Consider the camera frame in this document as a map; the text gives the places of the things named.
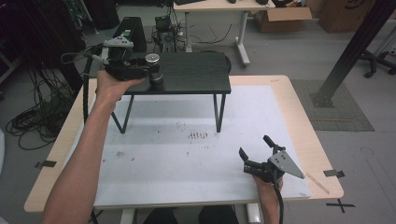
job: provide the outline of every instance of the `floor mat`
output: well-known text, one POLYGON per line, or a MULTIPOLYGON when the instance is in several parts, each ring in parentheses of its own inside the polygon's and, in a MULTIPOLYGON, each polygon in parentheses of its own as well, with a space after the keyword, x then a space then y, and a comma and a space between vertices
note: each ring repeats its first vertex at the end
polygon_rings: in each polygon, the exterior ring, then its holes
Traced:
POLYGON ((334 107, 314 107, 310 93, 318 92, 322 80, 291 80, 305 113, 316 131, 373 132, 374 128, 364 116, 346 85, 335 92, 334 107))

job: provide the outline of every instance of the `human arm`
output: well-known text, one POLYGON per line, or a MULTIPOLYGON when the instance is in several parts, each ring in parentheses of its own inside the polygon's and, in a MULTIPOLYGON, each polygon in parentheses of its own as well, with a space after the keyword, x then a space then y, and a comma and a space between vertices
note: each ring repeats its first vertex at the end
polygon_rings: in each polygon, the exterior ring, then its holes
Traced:
POLYGON ((87 223, 95 200, 108 121, 125 91, 143 79, 120 82, 98 72, 96 100, 70 160, 55 182, 42 223, 87 223))
POLYGON ((265 183, 259 177, 253 175, 259 193, 260 207, 264 216, 265 224, 279 224, 279 200, 271 183, 265 183))

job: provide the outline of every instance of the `black tabletop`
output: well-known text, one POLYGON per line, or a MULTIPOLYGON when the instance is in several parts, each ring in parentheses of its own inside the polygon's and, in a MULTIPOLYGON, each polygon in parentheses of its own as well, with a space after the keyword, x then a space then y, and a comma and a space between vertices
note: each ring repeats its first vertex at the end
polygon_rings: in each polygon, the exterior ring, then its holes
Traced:
MULTIPOLYGON (((134 53, 144 58, 147 53, 134 53)), ((147 78, 132 86, 125 95, 155 94, 229 94, 228 65, 224 53, 178 52, 159 53, 163 84, 151 85, 147 78)))

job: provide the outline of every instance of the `black platform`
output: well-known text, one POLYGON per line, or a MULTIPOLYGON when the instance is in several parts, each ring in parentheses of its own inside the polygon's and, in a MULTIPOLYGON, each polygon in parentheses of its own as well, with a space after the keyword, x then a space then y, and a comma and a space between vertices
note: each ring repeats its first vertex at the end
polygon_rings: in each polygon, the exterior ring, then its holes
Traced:
MULTIPOLYGON (((133 57, 144 58, 147 54, 136 53, 133 57)), ((131 95, 131 101, 123 126, 121 127, 114 113, 112 114, 121 133, 125 133, 135 95, 165 94, 213 94, 217 132, 221 130, 226 94, 231 93, 228 65, 224 53, 160 53, 163 84, 150 85, 146 79, 143 83, 132 86, 124 95, 131 95), (221 94, 218 113, 217 94, 221 94)))

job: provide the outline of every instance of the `desk leg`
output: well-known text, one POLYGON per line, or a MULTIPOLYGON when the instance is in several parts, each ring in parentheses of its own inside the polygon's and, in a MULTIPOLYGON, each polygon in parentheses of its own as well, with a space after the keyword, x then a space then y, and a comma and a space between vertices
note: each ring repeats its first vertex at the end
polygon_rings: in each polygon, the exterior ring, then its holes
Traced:
POLYGON ((244 35, 245 35, 245 29, 247 27, 247 19, 248 19, 248 12, 244 11, 242 12, 242 19, 241 19, 241 28, 239 30, 239 37, 236 37, 236 46, 238 47, 239 54, 241 55, 242 62, 244 66, 247 66, 250 64, 250 60, 248 59, 248 54, 247 51, 245 50, 244 46, 244 35))
POLYGON ((216 94, 213 94, 213 102, 215 104, 216 131, 219 133, 221 131, 222 116, 224 113, 225 94, 221 95, 220 114, 218 112, 218 97, 216 94))
POLYGON ((249 224, 262 223, 260 218, 260 208, 257 203, 247 204, 247 223, 249 224))
POLYGON ((122 209, 120 224, 133 224, 134 223, 134 209, 122 209))
POLYGON ((190 12, 184 13, 184 22, 186 24, 186 52, 192 52, 191 40, 190 40, 190 31, 189 31, 189 15, 190 12))
POLYGON ((116 117, 116 114, 111 113, 111 117, 114 119, 114 122, 116 122, 117 127, 119 128, 121 133, 125 133, 126 130, 126 126, 128 125, 128 119, 129 119, 129 115, 131 114, 131 108, 132 108, 132 103, 134 102, 134 96, 131 96, 131 100, 129 100, 129 104, 128 104, 128 110, 126 111, 126 115, 125 115, 125 121, 123 123, 123 126, 121 127, 119 120, 116 117))

